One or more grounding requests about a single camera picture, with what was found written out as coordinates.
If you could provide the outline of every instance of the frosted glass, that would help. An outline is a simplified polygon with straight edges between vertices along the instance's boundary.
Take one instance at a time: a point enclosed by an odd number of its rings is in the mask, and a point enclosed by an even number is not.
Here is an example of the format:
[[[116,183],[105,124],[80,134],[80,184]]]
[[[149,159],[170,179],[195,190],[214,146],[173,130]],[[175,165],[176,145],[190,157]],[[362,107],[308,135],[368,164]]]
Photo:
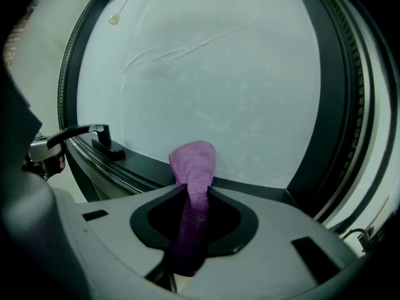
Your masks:
[[[319,104],[316,34],[302,0],[129,0],[100,15],[84,53],[79,123],[168,162],[213,143],[216,176],[285,188]]]

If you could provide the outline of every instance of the white window film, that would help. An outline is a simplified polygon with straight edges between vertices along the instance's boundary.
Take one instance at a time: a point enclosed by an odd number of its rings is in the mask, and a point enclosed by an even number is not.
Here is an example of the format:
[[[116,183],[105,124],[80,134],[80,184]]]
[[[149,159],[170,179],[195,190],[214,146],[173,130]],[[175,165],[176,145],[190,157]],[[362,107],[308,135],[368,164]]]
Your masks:
[[[197,140],[216,176],[285,188],[313,132],[321,73],[302,0],[112,0],[88,41],[78,123],[168,162]]]

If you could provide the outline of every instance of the purple cloth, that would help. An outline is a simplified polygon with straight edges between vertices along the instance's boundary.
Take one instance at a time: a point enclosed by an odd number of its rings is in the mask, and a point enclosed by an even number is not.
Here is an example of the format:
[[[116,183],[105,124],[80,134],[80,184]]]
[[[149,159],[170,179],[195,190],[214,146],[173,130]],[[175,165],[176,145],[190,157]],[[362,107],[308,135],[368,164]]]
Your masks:
[[[207,190],[213,181],[215,160],[214,146],[205,141],[185,144],[169,155],[176,183],[186,183],[189,193],[177,237],[170,248],[171,270],[182,276],[193,276],[206,258]]]

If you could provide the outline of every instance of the purple towel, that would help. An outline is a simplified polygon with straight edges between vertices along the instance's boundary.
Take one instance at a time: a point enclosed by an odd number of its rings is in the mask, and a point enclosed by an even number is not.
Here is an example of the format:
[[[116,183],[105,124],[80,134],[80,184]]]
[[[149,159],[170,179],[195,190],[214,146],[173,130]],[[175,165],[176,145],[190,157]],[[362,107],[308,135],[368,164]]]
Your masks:
[[[207,189],[215,172],[215,148],[205,141],[188,143],[169,155],[169,163],[176,183],[186,183],[189,193],[177,237],[171,242],[171,269],[173,273],[191,277],[206,258]]]

